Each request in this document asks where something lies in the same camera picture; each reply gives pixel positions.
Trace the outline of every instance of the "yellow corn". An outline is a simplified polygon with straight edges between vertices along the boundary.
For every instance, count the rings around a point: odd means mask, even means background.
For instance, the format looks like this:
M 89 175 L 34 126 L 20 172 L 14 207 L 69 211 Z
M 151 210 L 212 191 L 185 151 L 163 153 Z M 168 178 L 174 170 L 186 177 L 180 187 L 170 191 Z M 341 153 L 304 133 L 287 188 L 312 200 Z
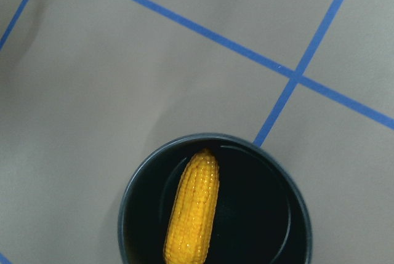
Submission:
M 208 149 L 196 153 L 178 184 L 164 243 L 166 264 L 204 263 L 211 240 L 219 166 Z

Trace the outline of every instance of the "gray surface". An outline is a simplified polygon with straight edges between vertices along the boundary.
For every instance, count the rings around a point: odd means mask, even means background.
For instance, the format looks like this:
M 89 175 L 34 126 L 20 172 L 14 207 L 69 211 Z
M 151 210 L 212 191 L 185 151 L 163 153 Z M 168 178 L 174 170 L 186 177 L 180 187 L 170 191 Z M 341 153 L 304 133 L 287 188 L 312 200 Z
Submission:
M 21 0 L 0 0 L 3 34 Z M 294 69 L 332 0 L 153 0 Z M 345 0 L 306 75 L 394 116 L 393 0 Z M 121 263 L 123 189 L 155 148 L 253 141 L 287 79 L 131 0 L 30 0 L 0 51 L 0 253 Z M 394 133 L 298 86 L 263 148 L 299 185 L 314 263 L 393 263 Z

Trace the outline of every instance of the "bowl rim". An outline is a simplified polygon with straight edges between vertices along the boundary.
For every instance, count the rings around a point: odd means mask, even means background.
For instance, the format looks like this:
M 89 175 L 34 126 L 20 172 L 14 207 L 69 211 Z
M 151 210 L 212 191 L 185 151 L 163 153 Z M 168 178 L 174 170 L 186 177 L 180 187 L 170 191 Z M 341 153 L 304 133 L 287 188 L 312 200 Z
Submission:
M 293 181 L 292 177 L 290 174 L 285 170 L 281 164 L 273 158 L 269 153 L 267 153 L 265 150 L 263 150 L 261 147 L 258 147 L 257 145 L 251 143 L 250 141 L 247 141 L 243 138 L 236 137 L 234 135 L 229 135 L 229 134 L 223 134 L 223 133 L 215 133 L 215 132 L 203 132 L 203 133 L 196 133 L 196 134 L 189 134 L 189 135 L 184 135 L 178 138 L 175 138 L 154 151 L 152 151 L 138 166 L 138 168 L 134 171 L 134 173 L 131 175 L 131 178 L 129 179 L 127 186 L 124 190 L 121 202 L 120 202 L 120 207 L 119 207 L 119 214 L 118 214 L 118 246 L 119 246 L 119 251 L 121 253 L 121 258 L 123 263 L 129 264 L 127 260 L 127 255 L 126 255 L 126 247 L 124 244 L 124 213 L 126 209 L 126 202 L 127 199 L 130 195 L 130 190 L 131 186 L 133 185 L 133 181 L 136 179 L 138 176 L 139 172 L 145 167 L 146 164 L 148 164 L 152 159 L 154 159 L 157 155 L 160 155 L 162 152 L 166 151 L 167 149 L 179 145 L 184 142 L 190 142 L 190 141 L 204 141 L 204 140 L 223 140 L 223 141 L 229 141 L 229 142 L 235 142 L 236 144 L 240 144 L 242 146 L 245 146 L 249 150 L 254 151 L 254 153 L 262 156 L 265 158 L 268 162 L 270 162 L 275 169 L 279 172 L 279 174 L 285 179 L 286 183 L 289 185 L 291 191 L 293 192 L 297 203 L 300 207 L 301 213 L 303 220 L 305 222 L 305 232 L 306 232 L 306 245 L 307 245 L 307 250 L 305 251 L 305 263 L 311 263 L 312 260 L 312 224 L 308 212 L 307 205 L 304 201 L 304 198 L 296 185 L 295 181 Z

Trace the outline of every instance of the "dark round bowl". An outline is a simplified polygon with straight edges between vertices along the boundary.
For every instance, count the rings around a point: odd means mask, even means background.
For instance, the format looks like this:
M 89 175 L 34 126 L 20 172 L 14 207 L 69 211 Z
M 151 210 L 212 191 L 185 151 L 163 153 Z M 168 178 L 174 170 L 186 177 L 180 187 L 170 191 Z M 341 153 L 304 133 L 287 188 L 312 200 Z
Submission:
M 219 196 L 205 264 L 307 264 L 312 229 L 289 174 L 261 148 L 224 134 L 194 134 L 158 148 L 130 179 L 118 241 L 124 264 L 160 264 L 180 175 L 200 149 L 219 163 Z

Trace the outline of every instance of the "corn cob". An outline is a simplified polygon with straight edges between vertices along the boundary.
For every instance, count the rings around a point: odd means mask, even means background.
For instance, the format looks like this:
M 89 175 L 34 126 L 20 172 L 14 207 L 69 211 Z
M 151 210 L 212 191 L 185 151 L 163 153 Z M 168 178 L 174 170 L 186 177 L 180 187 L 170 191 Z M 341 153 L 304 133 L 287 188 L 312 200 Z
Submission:
M 208 149 L 196 153 L 180 178 L 164 243 L 166 264 L 204 263 L 219 190 L 219 166 Z

